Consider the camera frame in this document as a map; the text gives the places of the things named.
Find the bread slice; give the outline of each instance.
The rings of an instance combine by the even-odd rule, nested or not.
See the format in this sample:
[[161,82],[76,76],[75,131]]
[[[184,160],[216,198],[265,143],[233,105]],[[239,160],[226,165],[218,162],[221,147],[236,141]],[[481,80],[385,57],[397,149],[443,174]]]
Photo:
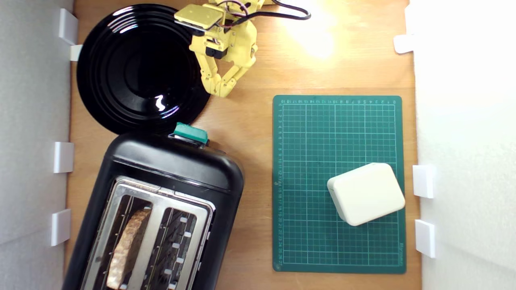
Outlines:
[[106,282],[109,288],[120,289],[127,273],[133,270],[150,213],[150,208],[137,211],[127,222],[109,264]]

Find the green button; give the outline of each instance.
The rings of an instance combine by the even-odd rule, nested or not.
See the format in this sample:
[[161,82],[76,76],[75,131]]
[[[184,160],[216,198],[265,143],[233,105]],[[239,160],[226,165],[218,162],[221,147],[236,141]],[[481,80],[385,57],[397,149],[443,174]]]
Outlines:
[[208,142],[208,132],[183,123],[177,124],[174,134],[203,144]]

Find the black plate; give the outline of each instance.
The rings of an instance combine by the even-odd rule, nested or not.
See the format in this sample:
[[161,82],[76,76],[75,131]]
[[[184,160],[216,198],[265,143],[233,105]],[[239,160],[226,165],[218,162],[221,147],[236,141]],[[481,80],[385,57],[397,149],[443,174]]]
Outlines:
[[170,133],[189,124],[209,94],[188,49],[191,34],[175,24],[177,10],[156,4],[120,9],[88,35],[77,64],[80,97],[105,128],[122,134]]

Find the black cable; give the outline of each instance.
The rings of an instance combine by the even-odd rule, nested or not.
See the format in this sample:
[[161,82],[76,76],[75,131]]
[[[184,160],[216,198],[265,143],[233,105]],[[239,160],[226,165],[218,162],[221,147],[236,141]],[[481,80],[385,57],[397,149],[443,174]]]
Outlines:
[[237,21],[231,23],[230,26],[242,24],[242,23],[248,21],[249,19],[257,17],[257,16],[279,17],[279,18],[288,18],[288,19],[294,19],[294,20],[308,20],[308,19],[310,19],[310,17],[312,17],[310,12],[308,12],[306,9],[303,9],[301,7],[296,7],[296,6],[292,6],[289,4],[281,3],[279,0],[272,0],[272,2],[274,2],[275,4],[277,4],[279,6],[302,12],[305,14],[305,16],[296,16],[296,15],[292,15],[292,14],[284,14],[284,13],[268,12],[268,11],[257,11],[255,13],[251,13],[249,15],[239,18]]

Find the white wall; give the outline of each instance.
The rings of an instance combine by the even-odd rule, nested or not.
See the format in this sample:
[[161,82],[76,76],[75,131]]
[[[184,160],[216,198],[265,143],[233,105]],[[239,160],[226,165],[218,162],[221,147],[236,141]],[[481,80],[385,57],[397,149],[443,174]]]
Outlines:
[[65,208],[66,175],[54,142],[70,123],[69,46],[59,8],[73,0],[0,0],[0,288],[56,290],[63,245],[50,247],[51,214]]
[[412,0],[420,164],[437,167],[424,290],[516,289],[514,1]]

